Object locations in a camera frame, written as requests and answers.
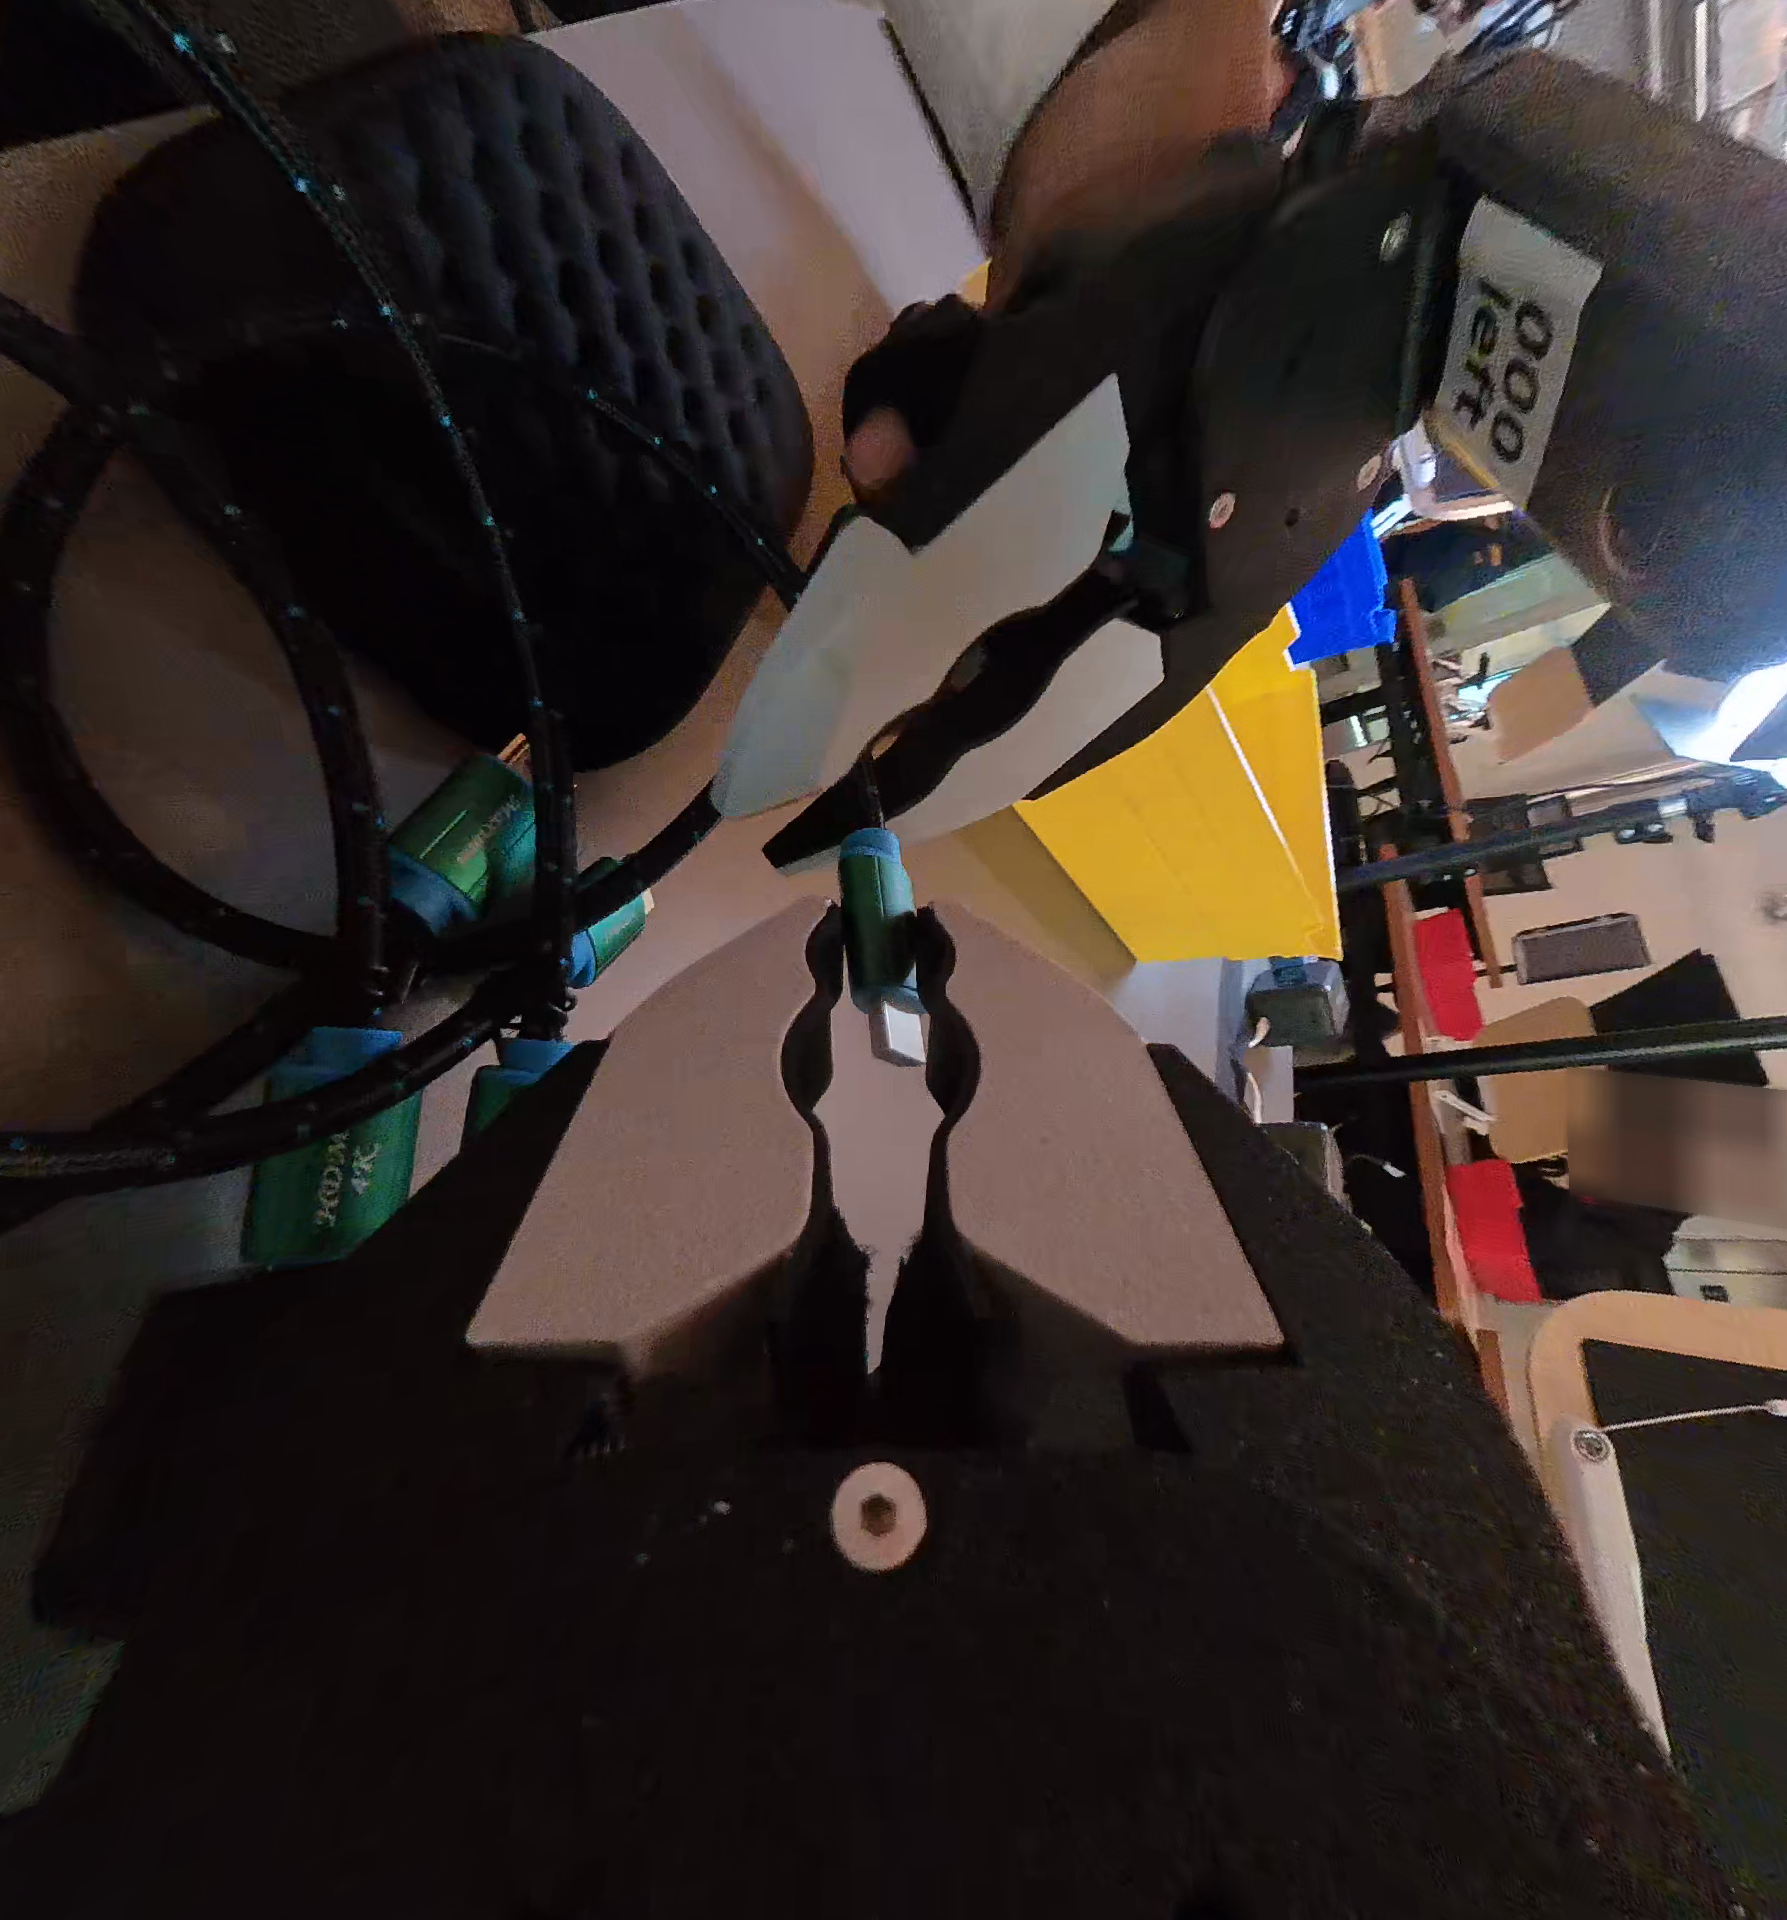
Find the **white framed black board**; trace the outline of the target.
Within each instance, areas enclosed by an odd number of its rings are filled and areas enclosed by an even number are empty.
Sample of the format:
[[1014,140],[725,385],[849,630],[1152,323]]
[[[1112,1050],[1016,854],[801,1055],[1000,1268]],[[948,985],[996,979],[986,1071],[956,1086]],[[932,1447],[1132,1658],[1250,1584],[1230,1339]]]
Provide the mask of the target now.
[[1642,1725],[1787,1759],[1787,1308],[1600,1293],[1540,1315],[1530,1453]]

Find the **green HDMI plug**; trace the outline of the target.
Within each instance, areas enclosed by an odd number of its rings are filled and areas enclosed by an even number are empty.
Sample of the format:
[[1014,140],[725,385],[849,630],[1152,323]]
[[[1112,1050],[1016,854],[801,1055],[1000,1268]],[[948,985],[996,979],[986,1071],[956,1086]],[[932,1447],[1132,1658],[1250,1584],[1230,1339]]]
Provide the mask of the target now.
[[880,798],[873,749],[859,757],[855,789],[861,823],[837,853],[851,996],[867,1021],[875,1059],[922,1069],[928,1038],[916,972],[916,904],[902,844]]

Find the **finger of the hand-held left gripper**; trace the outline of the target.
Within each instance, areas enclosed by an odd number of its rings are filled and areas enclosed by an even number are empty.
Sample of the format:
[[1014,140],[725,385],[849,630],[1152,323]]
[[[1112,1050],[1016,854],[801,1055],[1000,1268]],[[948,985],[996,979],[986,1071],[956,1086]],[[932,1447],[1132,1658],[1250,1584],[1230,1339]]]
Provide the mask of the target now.
[[1030,798],[1164,683],[1162,636],[1128,615],[1018,615],[886,729],[867,766],[837,781],[765,844],[779,872],[809,872],[884,826],[924,844]]
[[745,820],[815,801],[980,636],[1078,582],[1106,545],[1128,453],[1110,374],[922,548],[853,519],[741,700],[717,766],[717,812]]

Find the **blue plastic bin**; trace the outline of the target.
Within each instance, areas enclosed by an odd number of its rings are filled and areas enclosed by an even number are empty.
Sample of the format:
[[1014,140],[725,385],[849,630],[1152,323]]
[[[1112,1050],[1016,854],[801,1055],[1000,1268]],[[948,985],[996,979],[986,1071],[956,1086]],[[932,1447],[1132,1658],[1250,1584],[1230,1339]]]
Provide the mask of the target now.
[[1316,577],[1292,598],[1294,669],[1388,649],[1398,615],[1390,603],[1390,574],[1376,519],[1364,516]]

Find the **person's left hand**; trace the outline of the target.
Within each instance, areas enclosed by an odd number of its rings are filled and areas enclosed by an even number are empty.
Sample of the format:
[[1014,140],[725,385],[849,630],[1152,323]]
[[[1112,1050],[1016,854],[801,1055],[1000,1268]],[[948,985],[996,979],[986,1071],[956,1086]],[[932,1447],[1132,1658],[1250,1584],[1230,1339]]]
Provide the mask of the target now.
[[1266,2],[1112,4],[1004,159],[988,220],[1000,311],[1056,240],[1162,198],[1228,138],[1264,138],[1290,92]]

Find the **red plastic bin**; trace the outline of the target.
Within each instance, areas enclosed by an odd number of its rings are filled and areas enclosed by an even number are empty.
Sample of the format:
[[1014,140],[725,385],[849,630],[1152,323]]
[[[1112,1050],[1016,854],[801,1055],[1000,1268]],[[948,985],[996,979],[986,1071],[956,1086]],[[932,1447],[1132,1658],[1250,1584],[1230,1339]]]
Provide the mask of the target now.
[[1542,1304],[1516,1169],[1494,1159],[1452,1165],[1444,1184],[1476,1293],[1516,1306]]
[[1480,961],[1464,915],[1440,908],[1416,918],[1412,951],[1426,1027],[1436,1038],[1470,1045],[1482,1033],[1484,1014]]

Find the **yellow plastic bin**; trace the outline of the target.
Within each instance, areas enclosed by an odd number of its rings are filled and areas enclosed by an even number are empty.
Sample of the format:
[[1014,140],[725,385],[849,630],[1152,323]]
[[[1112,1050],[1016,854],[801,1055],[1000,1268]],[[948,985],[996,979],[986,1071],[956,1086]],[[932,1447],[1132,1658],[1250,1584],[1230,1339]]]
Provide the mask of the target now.
[[1314,672],[1286,606],[1184,713],[1002,815],[1138,965],[1336,962],[1336,856]]

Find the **person's left forearm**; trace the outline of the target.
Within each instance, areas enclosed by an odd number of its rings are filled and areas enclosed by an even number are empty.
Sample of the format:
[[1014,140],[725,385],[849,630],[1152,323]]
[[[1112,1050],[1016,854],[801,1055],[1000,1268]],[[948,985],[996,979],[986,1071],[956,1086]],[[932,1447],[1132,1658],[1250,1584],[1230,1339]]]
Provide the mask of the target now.
[[1112,2],[880,4],[980,225],[1032,114],[1112,10]]

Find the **bright lamp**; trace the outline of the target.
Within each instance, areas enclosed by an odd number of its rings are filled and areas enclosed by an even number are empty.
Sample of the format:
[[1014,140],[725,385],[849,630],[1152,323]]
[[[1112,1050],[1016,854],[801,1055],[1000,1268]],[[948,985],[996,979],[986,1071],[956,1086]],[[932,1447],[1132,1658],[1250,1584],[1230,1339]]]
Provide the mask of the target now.
[[1787,660],[1736,678],[1708,703],[1652,703],[1648,711],[1676,757],[1746,770],[1787,792]]

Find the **small grey box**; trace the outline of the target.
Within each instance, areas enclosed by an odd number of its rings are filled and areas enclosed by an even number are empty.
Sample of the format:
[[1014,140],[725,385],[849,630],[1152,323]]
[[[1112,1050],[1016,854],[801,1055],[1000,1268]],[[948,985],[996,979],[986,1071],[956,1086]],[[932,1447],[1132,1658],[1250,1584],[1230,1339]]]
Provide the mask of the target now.
[[1542,925],[1516,932],[1512,940],[1512,970],[1528,988],[1650,969],[1646,932],[1630,912]]

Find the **black tripod pole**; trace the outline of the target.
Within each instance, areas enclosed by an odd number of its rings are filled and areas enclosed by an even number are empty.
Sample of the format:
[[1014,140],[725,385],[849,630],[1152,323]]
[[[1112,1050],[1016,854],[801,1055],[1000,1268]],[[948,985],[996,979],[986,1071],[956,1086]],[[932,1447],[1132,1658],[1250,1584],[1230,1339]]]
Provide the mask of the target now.
[[1606,837],[1624,846],[1640,844],[1656,829],[1664,833],[1676,824],[1694,829],[1696,839],[1706,846],[1714,843],[1722,815],[1732,812],[1752,823],[1786,806],[1787,789],[1770,775],[1730,770],[1722,778],[1694,781],[1674,792],[1626,798],[1584,815],[1488,833],[1476,841],[1458,837],[1442,846],[1364,862],[1338,872],[1336,894],[1348,901],[1378,894],[1390,884],[1414,887],[1416,883],[1464,887],[1492,872],[1544,861],[1548,854],[1578,853],[1590,841]]
[[1787,1016],[1704,1021],[1584,1038],[1526,1040],[1482,1046],[1442,1046],[1428,1053],[1386,1055],[1380,1060],[1300,1069],[1296,1085],[1318,1091],[1416,1086],[1436,1081],[1502,1079],[1590,1069],[1652,1069],[1680,1060],[1787,1053]]

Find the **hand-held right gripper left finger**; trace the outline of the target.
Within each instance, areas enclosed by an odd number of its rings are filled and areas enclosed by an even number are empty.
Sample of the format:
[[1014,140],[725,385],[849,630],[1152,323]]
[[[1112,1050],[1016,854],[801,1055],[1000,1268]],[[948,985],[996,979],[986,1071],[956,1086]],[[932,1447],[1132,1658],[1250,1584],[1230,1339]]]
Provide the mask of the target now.
[[707,1379],[777,1335],[785,1371],[865,1377],[867,1264],[819,1118],[845,985],[841,907],[805,897],[627,1014],[469,1347]]

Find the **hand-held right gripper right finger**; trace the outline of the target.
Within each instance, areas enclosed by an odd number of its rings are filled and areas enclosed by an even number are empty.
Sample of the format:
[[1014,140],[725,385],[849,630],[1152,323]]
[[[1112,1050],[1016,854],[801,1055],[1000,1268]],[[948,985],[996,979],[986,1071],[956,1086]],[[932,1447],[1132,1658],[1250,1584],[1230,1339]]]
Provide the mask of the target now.
[[940,1120],[894,1375],[1274,1361],[1284,1333],[1146,1042],[962,904],[920,911]]

